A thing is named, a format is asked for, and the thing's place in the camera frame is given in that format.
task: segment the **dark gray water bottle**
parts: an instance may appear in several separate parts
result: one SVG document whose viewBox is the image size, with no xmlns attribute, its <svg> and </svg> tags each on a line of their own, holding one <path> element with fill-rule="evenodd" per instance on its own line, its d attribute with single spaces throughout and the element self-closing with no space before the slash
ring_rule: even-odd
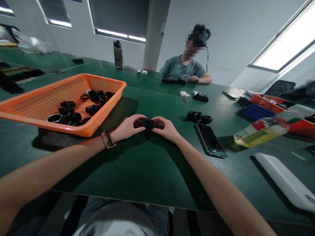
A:
<svg viewBox="0 0 315 236">
<path fill-rule="evenodd" d="M 116 42 L 114 41 L 114 57 L 116 68 L 122 69 L 122 49 L 119 40 L 116 40 Z"/>
</svg>

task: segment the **headphone cable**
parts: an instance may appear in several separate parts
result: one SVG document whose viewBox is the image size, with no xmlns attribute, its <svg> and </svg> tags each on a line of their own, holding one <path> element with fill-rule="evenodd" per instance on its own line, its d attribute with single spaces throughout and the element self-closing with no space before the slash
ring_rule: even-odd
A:
<svg viewBox="0 0 315 236">
<path fill-rule="evenodd" d="M 208 47 L 207 46 L 206 46 L 206 48 L 207 48 L 207 55 L 208 55 L 206 69 L 207 69 L 207 73 L 208 73 L 209 51 L 208 51 Z"/>
</svg>

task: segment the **cooking oil bottle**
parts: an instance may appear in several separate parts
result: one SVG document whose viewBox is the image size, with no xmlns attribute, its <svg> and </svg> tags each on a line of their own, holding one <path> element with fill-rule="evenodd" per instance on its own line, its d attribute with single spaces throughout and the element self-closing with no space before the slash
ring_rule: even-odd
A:
<svg viewBox="0 0 315 236">
<path fill-rule="evenodd" d="M 291 106 L 288 110 L 274 117 L 259 119 L 237 134 L 234 134 L 234 141 L 241 146 L 255 147 L 286 134 L 291 124 L 313 114 L 315 114 L 315 110 L 312 108 L 302 105 Z"/>
</svg>

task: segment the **window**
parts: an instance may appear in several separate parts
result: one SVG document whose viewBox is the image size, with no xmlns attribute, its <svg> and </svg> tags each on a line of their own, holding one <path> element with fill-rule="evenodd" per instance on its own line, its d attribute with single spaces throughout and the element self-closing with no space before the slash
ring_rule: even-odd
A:
<svg viewBox="0 0 315 236">
<path fill-rule="evenodd" d="M 62 0 L 39 0 L 39 3 L 50 24 L 72 28 Z"/>
<path fill-rule="evenodd" d="M 248 67 L 279 73 L 315 43 L 315 1 L 308 0 Z"/>
<path fill-rule="evenodd" d="M 7 16 L 14 16 L 14 13 L 10 9 L 6 0 L 0 0 L 0 14 L 7 15 Z"/>
<path fill-rule="evenodd" d="M 89 0 L 97 34 L 146 41 L 150 0 Z"/>
</svg>

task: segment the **yellow liquid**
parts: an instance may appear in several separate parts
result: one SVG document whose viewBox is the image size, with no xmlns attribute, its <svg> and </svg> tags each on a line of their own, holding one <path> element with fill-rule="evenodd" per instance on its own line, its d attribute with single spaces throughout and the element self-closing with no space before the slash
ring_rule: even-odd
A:
<svg viewBox="0 0 315 236">
<path fill-rule="evenodd" d="M 245 146 L 247 148 L 252 148 L 277 137 L 279 137 L 279 135 L 276 135 L 272 129 L 264 128 L 243 139 L 240 139 L 240 138 L 238 139 L 234 135 L 234 141 L 236 142 L 237 145 Z"/>
</svg>

